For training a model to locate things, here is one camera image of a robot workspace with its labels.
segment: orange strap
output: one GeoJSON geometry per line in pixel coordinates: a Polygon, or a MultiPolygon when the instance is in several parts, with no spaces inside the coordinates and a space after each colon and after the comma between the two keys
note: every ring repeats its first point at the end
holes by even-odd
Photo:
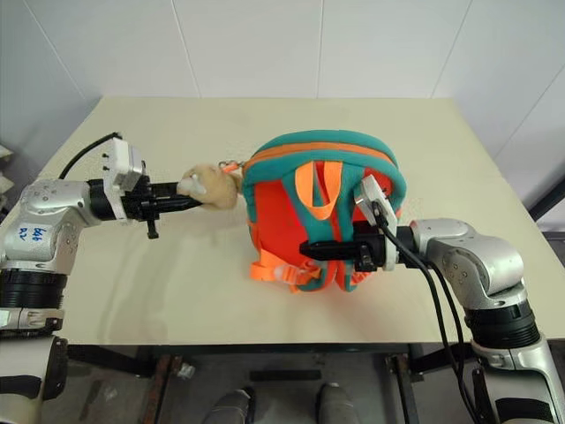
{"type": "Polygon", "coordinates": [[[319,221],[328,219],[332,215],[335,203],[342,190],[342,167],[341,162],[324,163],[324,183],[328,192],[328,203],[324,206],[313,205],[314,162],[305,163],[298,167],[294,173],[294,184],[298,198],[319,221]]]}
{"type": "Polygon", "coordinates": [[[283,281],[295,292],[296,285],[307,284],[312,278],[320,278],[321,269],[311,265],[295,267],[265,249],[260,258],[251,264],[250,277],[260,281],[283,281]]]}

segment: white tile wall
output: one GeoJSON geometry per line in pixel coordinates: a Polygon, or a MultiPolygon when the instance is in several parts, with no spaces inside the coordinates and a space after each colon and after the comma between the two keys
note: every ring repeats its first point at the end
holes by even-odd
{"type": "Polygon", "coordinates": [[[200,92],[312,97],[321,0],[174,0],[200,92]]]}
{"type": "Polygon", "coordinates": [[[325,0],[321,97],[428,97],[470,0],[325,0]]]}
{"type": "Polygon", "coordinates": [[[434,96],[496,155],[565,64],[565,2],[474,0],[434,96]]]}
{"type": "Polygon", "coordinates": [[[448,96],[526,204],[565,172],[562,0],[0,2],[20,184],[101,95],[448,96]]]}

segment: orange backpack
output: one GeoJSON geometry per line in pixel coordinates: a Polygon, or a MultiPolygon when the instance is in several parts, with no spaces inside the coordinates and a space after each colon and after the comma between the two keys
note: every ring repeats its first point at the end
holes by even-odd
{"type": "Polygon", "coordinates": [[[260,148],[243,168],[250,233],[260,254],[251,277],[285,282],[294,292],[332,281],[353,291],[367,273],[355,272],[352,261],[312,261],[298,247],[307,240],[353,239],[353,222],[365,220],[353,190],[369,175],[398,215],[406,184],[397,166],[382,141],[361,132],[294,132],[260,148]]]}

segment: beige plush toy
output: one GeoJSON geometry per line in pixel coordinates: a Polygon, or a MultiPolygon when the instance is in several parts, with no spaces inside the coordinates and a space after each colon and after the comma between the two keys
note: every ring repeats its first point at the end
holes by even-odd
{"type": "Polygon", "coordinates": [[[214,165],[196,165],[178,182],[177,193],[191,196],[209,209],[231,209],[241,193],[242,178],[214,165]]]}

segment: beige tabletop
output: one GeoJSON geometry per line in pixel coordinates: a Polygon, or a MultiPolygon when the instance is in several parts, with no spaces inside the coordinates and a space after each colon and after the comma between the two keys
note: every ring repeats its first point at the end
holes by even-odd
{"type": "MultiPolygon", "coordinates": [[[[408,184],[402,223],[454,217],[510,241],[524,258],[539,327],[565,337],[565,271],[450,100],[105,98],[40,178],[55,178],[82,147],[113,131],[140,150],[151,179],[162,182],[179,180],[196,163],[245,160],[284,133],[338,128],[369,133],[393,149],[408,184]]],[[[68,179],[100,177],[100,152],[68,179]]],[[[256,252],[243,199],[230,212],[164,215],[158,230],[157,240],[147,239],[143,223],[82,232],[60,336],[113,345],[440,340],[416,270],[378,272],[353,293],[331,287],[291,294],[282,284],[251,280],[256,252]]]]}

